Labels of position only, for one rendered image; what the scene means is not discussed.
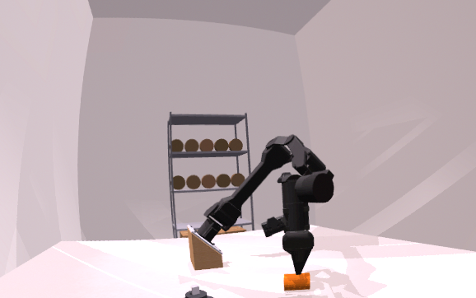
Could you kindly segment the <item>orange knob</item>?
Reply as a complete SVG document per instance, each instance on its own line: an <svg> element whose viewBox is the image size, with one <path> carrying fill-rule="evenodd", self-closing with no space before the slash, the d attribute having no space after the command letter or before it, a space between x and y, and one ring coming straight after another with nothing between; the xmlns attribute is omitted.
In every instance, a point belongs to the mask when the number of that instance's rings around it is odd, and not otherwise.
<svg viewBox="0 0 476 298"><path fill-rule="evenodd" d="M301 275L284 274L283 283L284 291L309 290L310 274L308 272L302 273Z"/></svg>

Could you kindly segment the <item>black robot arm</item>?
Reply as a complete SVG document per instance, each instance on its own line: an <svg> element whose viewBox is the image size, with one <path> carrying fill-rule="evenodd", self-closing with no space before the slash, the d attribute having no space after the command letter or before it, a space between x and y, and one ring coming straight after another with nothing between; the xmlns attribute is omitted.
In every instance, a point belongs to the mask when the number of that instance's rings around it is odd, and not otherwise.
<svg viewBox="0 0 476 298"><path fill-rule="evenodd" d="M214 245L211 241L216 234L220 229L227 232L236 223L241 215L242 204L269 174L290 162L301 175L282 172L278 178L278 183L282 183L282 203L326 203L333 197L334 175L330 170L326 170L326 166L312 150L304 147L304 143L296 135L277 136L266 145L261 162L241 186L231 196L222 198L219 203L216 202L206 210L204 216L208 219L200 226L200 229L194 229L194 231ZM209 216L220 222L222 226ZM265 237L284 231L284 226L288 227L286 220L282 215L261 223Z"/></svg>

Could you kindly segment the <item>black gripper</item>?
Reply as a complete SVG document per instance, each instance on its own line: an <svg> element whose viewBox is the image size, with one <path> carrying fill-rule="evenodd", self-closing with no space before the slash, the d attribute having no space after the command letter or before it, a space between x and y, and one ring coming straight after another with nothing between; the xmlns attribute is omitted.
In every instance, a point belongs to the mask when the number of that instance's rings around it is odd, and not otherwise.
<svg viewBox="0 0 476 298"><path fill-rule="evenodd" d="M309 225L308 203L283 203L283 216L288 221L284 226L282 249L291 254L296 275L301 275L302 269L314 246L314 236Z"/></svg>

